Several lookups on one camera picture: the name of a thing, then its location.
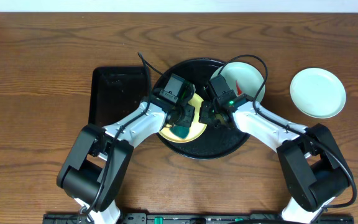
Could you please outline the yellow plate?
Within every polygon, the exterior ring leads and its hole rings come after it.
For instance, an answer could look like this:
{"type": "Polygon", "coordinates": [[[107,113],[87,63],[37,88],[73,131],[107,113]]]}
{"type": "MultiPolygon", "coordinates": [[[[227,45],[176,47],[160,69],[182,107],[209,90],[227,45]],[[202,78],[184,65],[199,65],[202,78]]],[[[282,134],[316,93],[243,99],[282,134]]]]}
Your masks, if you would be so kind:
{"type": "Polygon", "coordinates": [[[195,115],[192,121],[191,126],[189,127],[189,133],[186,138],[181,138],[177,136],[175,133],[171,131],[171,128],[164,127],[161,131],[159,131],[159,135],[161,135],[164,139],[169,140],[175,143],[185,143],[195,140],[200,137],[201,134],[206,129],[207,125],[199,122],[200,117],[200,108],[203,102],[202,97],[198,94],[194,94],[192,99],[188,102],[191,106],[195,107],[195,115]]]}

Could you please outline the green orange sponge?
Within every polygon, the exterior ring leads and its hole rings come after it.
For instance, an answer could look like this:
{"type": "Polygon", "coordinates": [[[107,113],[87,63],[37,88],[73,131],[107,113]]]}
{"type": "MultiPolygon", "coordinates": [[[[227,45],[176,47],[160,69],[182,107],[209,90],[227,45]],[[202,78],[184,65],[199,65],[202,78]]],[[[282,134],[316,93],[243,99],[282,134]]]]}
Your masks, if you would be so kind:
{"type": "Polygon", "coordinates": [[[186,139],[189,135],[190,129],[188,127],[174,125],[170,128],[172,134],[180,139],[186,139]]]}

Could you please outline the light blue plate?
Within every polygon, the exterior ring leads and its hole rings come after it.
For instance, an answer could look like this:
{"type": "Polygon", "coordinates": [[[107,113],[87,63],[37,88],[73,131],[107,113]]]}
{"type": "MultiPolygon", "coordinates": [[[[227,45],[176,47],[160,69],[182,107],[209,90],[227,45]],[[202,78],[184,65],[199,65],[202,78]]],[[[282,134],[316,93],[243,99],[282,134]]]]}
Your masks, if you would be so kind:
{"type": "Polygon", "coordinates": [[[346,104],[344,85],[333,73],[322,68],[306,68],[290,83],[294,105],[304,114],[319,119],[332,118],[346,104]]]}
{"type": "Polygon", "coordinates": [[[253,97],[257,103],[263,99],[265,87],[260,88],[264,78],[255,67],[247,63],[231,62],[226,66],[219,67],[210,79],[218,75],[225,78],[230,89],[234,90],[237,96],[244,93],[253,97]]]}

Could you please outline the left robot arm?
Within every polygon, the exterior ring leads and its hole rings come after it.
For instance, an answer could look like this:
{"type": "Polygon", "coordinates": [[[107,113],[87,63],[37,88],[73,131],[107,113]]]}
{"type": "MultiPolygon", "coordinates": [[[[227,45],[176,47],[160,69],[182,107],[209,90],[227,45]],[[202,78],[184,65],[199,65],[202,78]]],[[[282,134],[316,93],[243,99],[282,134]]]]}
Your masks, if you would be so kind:
{"type": "Polygon", "coordinates": [[[134,148],[168,124],[190,126],[195,109],[188,102],[195,91],[194,84],[172,75],[120,121],[83,127],[57,175],[57,185],[81,206],[77,223],[118,221],[115,198],[134,148]]]}

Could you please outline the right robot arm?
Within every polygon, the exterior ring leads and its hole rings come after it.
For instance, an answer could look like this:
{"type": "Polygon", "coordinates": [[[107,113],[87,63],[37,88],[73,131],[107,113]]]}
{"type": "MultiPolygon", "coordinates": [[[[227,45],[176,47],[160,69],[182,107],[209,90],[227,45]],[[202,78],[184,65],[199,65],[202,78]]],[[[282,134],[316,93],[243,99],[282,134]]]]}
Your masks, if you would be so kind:
{"type": "Polygon", "coordinates": [[[203,102],[200,123],[234,128],[254,136],[278,156],[291,194],[285,221],[313,223],[354,179],[330,130],[291,123],[266,110],[255,98],[236,95],[223,76],[208,80],[210,101],[203,102]]]}

